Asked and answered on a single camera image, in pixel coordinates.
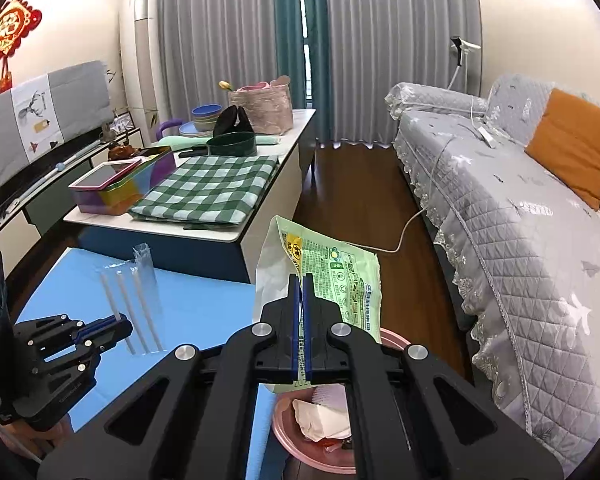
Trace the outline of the green wet wipes packet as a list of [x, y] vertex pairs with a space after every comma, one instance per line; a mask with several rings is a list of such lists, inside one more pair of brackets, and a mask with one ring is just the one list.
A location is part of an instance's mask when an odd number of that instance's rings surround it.
[[[313, 275], [311, 312], [312, 378], [304, 377], [302, 278]], [[299, 370], [289, 385], [269, 385], [274, 393], [297, 391], [321, 382], [346, 379], [352, 370], [348, 348], [332, 334], [337, 322], [348, 324], [352, 336], [380, 343], [380, 265], [375, 254], [335, 240], [276, 216], [268, 227], [256, 267], [256, 296], [252, 318], [258, 322], [263, 307], [290, 295], [290, 276], [300, 285]]]

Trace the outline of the clear straw packet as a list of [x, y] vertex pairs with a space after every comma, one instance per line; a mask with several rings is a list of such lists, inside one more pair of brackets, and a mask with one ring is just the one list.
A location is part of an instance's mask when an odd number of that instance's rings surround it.
[[166, 351], [163, 308], [149, 246], [135, 246], [133, 256], [132, 260], [104, 266], [98, 277], [114, 318], [125, 318], [132, 326], [124, 340], [129, 354], [147, 356]]

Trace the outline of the red plastic bag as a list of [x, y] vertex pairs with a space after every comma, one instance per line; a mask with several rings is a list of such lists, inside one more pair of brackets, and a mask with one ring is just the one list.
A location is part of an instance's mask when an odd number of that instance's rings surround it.
[[352, 451], [353, 445], [351, 438], [345, 439], [322, 439], [315, 443], [324, 453], [335, 453], [338, 451]]

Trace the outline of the white coffee table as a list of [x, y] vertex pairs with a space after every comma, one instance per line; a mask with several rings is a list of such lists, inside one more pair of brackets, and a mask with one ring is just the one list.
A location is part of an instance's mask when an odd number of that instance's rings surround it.
[[314, 110], [294, 110], [292, 128], [251, 157], [181, 159], [166, 180], [123, 214], [73, 208], [80, 247], [118, 259], [149, 246], [159, 269], [251, 283], [268, 226], [292, 218], [313, 162]]

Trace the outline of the green checkered cloth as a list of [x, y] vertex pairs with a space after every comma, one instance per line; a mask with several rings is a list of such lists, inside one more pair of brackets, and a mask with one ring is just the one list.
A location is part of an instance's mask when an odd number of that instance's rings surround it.
[[200, 156], [173, 171], [129, 214], [136, 220], [238, 226], [257, 205], [275, 156]]

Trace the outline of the pink plastic basin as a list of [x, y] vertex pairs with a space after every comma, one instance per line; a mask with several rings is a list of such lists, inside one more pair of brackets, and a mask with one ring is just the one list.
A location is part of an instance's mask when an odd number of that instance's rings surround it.
[[330, 474], [355, 474], [343, 385], [281, 393], [272, 429], [282, 447], [302, 464]]

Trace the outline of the black cap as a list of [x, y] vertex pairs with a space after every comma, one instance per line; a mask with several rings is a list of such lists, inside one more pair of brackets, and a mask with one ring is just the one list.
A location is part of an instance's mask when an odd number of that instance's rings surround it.
[[223, 110], [214, 124], [212, 136], [222, 136], [232, 132], [254, 133], [248, 115], [242, 106], [230, 105]]

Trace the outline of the pink lace basket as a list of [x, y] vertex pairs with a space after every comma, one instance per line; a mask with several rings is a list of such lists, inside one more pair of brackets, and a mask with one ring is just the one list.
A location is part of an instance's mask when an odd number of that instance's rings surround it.
[[228, 102], [241, 106], [255, 133], [283, 134], [294, 126], [287, 75], [228, 92]]

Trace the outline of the stacked coloured bowls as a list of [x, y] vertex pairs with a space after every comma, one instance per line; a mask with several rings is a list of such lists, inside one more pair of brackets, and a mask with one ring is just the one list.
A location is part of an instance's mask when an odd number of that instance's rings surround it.
[[223, 111], [221, 104], [204, 104], [192, 109], [192, 122], [198, 132], [212, 131]]

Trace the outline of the grey quilted sofa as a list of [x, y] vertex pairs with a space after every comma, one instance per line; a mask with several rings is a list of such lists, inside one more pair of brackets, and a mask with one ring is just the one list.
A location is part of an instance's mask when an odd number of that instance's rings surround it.
[[526, 153], [552, 85], [401, 82], [396, 156], [442, 251], [477, 386], [569, 479], [600, 479], [600, 209]]

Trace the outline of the grey covered television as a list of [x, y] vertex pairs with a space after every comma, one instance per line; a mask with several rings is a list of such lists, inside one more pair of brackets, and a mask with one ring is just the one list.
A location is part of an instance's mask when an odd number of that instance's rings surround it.
[[0, 186], [112, 118], [106, 67], [100, 61], [55, 70], [0, 94]]

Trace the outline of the grey curtain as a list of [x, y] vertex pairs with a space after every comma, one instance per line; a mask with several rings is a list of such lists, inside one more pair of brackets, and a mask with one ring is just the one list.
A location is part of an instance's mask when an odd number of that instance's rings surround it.
[[[385, 97], [394, 84], [446, 88], [452, 36], [482, 39], [479, 0], [327, 0], [332, 69], [332, 142], [389, 144]], [[175, 118], [226, 103], [234, 88], [277, 70], [274, 0], [158, 0], [166, 98]], [[477, 93], [481, 60], [468, 65]]]

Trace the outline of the orange cushion near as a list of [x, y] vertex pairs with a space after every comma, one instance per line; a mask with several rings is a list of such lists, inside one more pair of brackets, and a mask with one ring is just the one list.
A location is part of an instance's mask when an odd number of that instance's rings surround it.
[[593, 210], [600, 209], [600, 107], [557, 88], [526, 153]]

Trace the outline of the white standing air conditioner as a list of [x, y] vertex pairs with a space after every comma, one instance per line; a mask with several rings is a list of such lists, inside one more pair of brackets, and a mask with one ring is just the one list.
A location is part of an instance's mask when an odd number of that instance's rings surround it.
[[126, 106], [145, 145], [171, 117], [162, 71], [158, 0], [121, 0], [120, 55]]

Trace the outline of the red wall decoration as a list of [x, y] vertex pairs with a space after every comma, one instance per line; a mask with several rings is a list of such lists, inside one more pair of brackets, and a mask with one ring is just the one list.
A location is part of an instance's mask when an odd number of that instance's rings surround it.
[[21, 47], [22, 40], [42, 21], [43, 14], [27, 0], [8, 0], [0, 11], [0, 93], [12, 88], [8, 62]]

